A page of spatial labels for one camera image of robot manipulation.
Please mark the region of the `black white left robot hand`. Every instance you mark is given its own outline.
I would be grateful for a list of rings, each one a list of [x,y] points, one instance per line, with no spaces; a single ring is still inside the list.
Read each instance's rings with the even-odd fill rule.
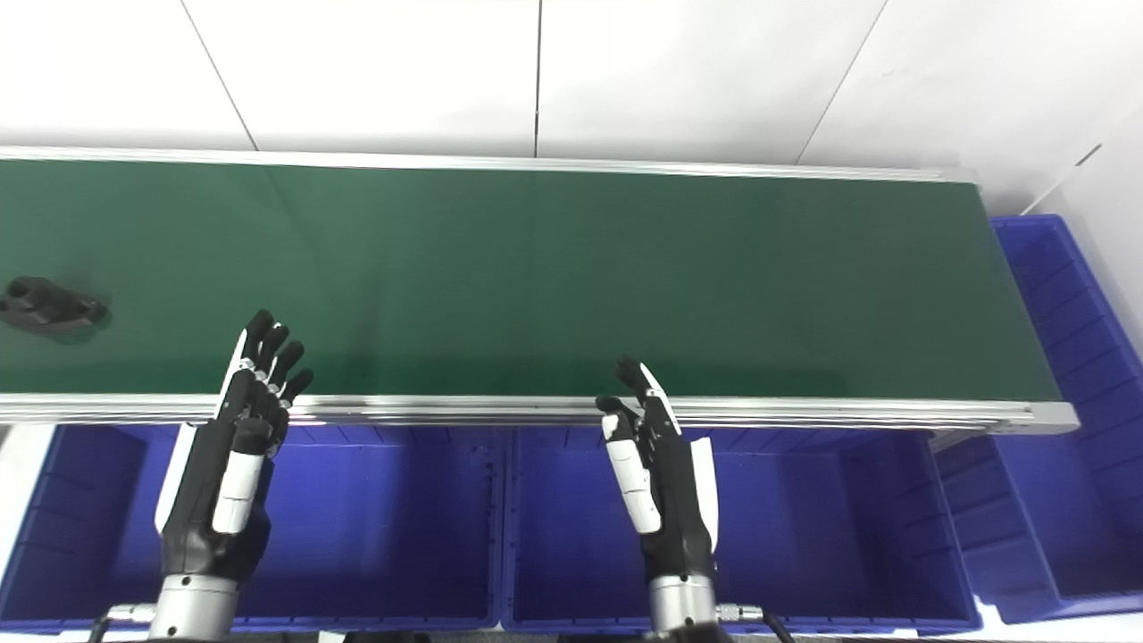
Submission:
[[[239,333],[211,419],[179,427],[155,506],[161,573],[249,581],[272,529],[265,503],[290,411],[313,380],[302,341],[258,310]]]

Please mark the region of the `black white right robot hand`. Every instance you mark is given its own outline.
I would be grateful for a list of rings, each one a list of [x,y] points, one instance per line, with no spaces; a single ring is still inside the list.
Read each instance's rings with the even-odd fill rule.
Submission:
[[[640,537],[647,581],[714,577],[719,503],[710,439],[689,440],[648,365],[621,355],[615,365],[638,410],[600,396],[605,451]]]

